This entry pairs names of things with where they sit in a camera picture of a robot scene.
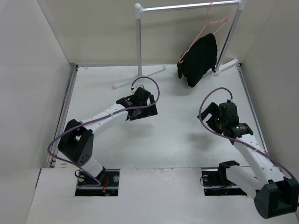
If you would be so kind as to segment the white metal clothes rack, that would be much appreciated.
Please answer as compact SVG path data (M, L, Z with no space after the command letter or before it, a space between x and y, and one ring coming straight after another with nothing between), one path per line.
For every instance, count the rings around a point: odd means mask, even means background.
M222 18L217 20L211 20L209 16L209 11L212 7L226 7L226 6L237 6L236 13L231 22L230 29L228 31L227 37L224 41L224 44L221 49L217 45L217 63L215 66L215 71L209 70L206 74L203 75L202 79L210 78L212 76L218 76L222 72L230 69L231 67L239 63L238 59L233 59L227 63L223 63L225 53L228 49L229 43L235 31L236 25L240 18L240 15L246 5L244 0L222 0L209 2L197 3L197 4L184 4L184 5L173 5L173 6L164 6L164 7L148 7L144 8L140 3L134 5L135 10L135 30L136 30L136 50L137 50L137 74L131 78L128 78L122 82L115 83L113 85L114 89L119 89L124 86L130 85L135 80L141 80L142 78L148 78L158 73L161 73L166 70L166 66L158 65L157 70L149 69L146 72L143 72L142 64L142 16L143 14L150 12L166 12L166 11L175 11L175 10L191 10L191 9L205 9L205 14L202 15L199 19L199 25L190 26L185 22L179 23L179 29L176 31L176 34L179 35L177 41L170 45L168 48L172 53L175 54L175 64L182 62L183 56L190 50L191 46L200 38L206 36L209 33L214 34L215 38L217 33L221 34L221 29L227 24L228 19Z

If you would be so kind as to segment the black trousers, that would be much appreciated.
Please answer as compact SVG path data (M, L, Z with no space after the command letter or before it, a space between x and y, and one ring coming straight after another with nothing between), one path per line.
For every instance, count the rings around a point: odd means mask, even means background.
M217 43L214 34L209 33L198 39L177 63L178 78L185 77L193 88L209 70L215 71L217 63Z

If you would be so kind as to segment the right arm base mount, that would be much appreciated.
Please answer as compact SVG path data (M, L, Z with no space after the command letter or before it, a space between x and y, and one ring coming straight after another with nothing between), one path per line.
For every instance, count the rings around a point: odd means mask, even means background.
M205 196L247 196L247 194L230 181L220 179L217 168L203 168L200 184Z

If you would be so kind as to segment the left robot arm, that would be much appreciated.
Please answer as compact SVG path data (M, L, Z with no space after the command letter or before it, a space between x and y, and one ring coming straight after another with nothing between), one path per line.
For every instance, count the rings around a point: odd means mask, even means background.
M106 169L93 156L94 139L116 124L155 115L153 94L143 86L136 87L132 95L118 99L100 114L83 121L70 120L57 148L73 165L87 173L94 186L100 186Z

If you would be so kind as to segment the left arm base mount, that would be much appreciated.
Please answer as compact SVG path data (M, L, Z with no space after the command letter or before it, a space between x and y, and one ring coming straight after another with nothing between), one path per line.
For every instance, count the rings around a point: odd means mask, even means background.
M99 185L94 179L81 170L75 171L77 186L75 196L118 196L120 183L120 170L107 169L100 178Z

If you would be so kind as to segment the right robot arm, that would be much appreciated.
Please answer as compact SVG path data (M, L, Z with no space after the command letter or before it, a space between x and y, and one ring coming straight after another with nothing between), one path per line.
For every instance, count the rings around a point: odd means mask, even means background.
M252 173L246 172L238 162L227 161L218 166L217 180L221 184L236 184L254 201L255 208L264 219L294 213L298 208L299 183L287 178L262 152L253 131L239 121L236 105L228 100L217 105L212 102L200 110L198 119L207 120L206 128L214 134L228 139L242 154Z

